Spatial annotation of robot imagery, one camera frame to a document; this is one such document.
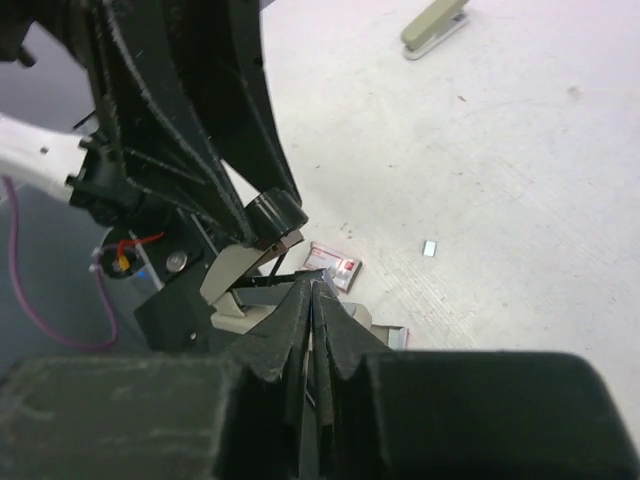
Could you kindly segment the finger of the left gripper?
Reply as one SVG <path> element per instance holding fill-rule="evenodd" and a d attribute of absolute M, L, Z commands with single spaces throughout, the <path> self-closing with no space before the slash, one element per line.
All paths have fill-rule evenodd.
<path fill-rule="evenodd" d="M 258 235 L 307 221 L 278 136 L 264 73 L 257 1 L 167 1 L 172 58 L 217 154 L 258 196 L 244 211 Z"/>
<path fill-rule="evenodd" d="M 255 232 L 171 57 L 159 1 L 93 1 L 89 77 L 128 180 L 249 245 Z"/>

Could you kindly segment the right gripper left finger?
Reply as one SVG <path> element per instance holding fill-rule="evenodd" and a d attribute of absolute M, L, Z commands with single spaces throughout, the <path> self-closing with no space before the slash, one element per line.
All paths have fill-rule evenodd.
<path fill-rule="evenodd" d="M 1 380 L 5 479 L 286 479 L 300 451 L 311 286 L 218 355 L 24 359 Z"/>

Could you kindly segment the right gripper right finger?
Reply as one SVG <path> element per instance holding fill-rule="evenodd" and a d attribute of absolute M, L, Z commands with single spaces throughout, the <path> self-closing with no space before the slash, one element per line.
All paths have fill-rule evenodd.
<path fill-rule="evenodd" d="M 330 479 L 635 479 L 598 372 L 560 352 L 393 350 L 312 290 L 319 466 Z"/>

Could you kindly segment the staple box tray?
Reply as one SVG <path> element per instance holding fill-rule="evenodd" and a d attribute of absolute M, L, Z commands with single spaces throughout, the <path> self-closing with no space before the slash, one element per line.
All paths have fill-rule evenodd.
<path fill-rule="evenodd" d="M 382 343 L 393 350 L 406 350 L 409 329 L 401 326 L 373 325 L 371 332 Z"/>

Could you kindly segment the grey black stapler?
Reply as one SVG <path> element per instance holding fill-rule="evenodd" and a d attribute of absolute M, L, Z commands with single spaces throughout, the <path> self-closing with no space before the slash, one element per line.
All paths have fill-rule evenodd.
<path fill-rule="evenodd" d="M 235 334 L 248 332 L 275 310 L 298 279 L 325 282 L 337 294 L 327 269 L 277 273 L 288 251 L 303 240 L 295 230 L 265 251 L 237 244 L 223 249 L 200 287 L 201 296 L 214 309 L 212 326 Z"/>

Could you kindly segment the small staple strip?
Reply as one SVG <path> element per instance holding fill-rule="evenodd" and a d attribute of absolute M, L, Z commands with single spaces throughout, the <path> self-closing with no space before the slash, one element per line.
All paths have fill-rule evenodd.
<path fill-rule="evenodd" d="M 437 242 L 426 240 L 423 244 L 422 255 L 425 257 L 434 257 L 437 251 Z"/>

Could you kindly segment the beige stapler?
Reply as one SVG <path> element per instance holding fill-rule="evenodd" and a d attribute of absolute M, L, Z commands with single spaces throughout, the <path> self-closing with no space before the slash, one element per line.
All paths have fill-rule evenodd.
<path fill-rule="evenodd" d="M 436 0 L 401 32 L 403 55 L 415 61 L 462 28 L 469 20 L 467 0 Z"/>

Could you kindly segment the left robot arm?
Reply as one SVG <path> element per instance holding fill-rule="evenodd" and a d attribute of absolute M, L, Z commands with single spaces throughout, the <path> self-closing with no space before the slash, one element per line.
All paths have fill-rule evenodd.
<path fill-rule="evenodd" d="M 156 233 L 189 212 L 268 248 L 307 220 L 282 150 L 256 1 L 5 1 L 1 59 L 26 67 L 31 26 L 86 71 L 96 131 L 3 116 L 1 171 L 105 226 Z"/>

